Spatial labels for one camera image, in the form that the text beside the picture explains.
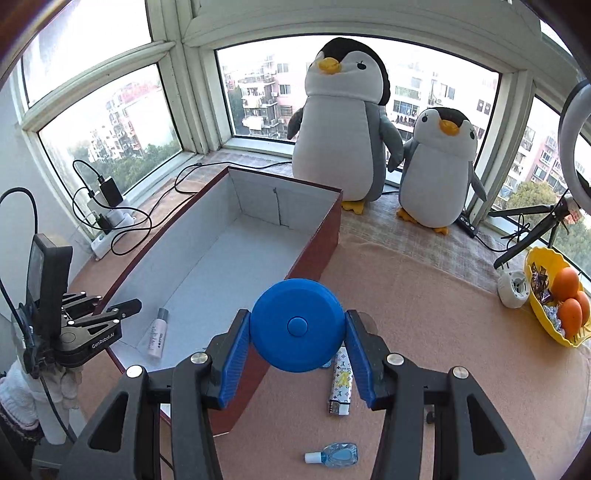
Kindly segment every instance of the penguin plush toy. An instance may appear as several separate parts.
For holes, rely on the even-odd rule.
[[[478,140],[466,115],[453,108],[421,112],[413,137],[404,144],[404,167],[397,216],[447,235],[460,216],[467,186],[486,201],[486,192],[474,172]],[[401,162],[391,158],[388,171]]]
[[[402,162],[400,133],[386,116],[390,83],[384,62],[367,45],[334,38],[306,74],[305,105],[291,117],[293,175],[343,190],[343,208],[357,214],[382,194],[384,144]]]

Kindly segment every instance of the blue disc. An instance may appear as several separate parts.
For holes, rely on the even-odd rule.
[[[345,313],[319,283],[292,278],[256,301],[251,340],[260,355],[286,372],[307,372],[328,362],[345,338]]]

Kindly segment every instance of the screen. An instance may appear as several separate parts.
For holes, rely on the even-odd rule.
[[[31,299],[39,306],[41,298],[41,275],[43,272],[43,252],[39,246],[33,242],[31,245],[31,254],[29,255],[29,271],[27,273],[27,290]]]

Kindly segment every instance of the penguin's white belly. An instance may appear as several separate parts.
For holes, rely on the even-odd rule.
[[[362,200],[374,180],[374,162],[362,100],[308,97],[293,153],[297,179],[343,190],[343,200]]]
[[[420,144],[400,187],[400,205],[421,225],[451,225],[460,215],[468,185],[468,161]]]

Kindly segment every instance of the orange beak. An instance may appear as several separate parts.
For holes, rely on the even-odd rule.
[[[320,60],[318,62],[318,68],[322,73],[327,73],[328,75],[332,75],[333,73],[340,72],[340,63],[338,60],[334,59],[333,57],[327,57],[324,60]]]
[[[455,137],[458,133],[460,133],[459,127],[449,120],[439,120],[439,128],[440,130],[449,135],[450,137]]]

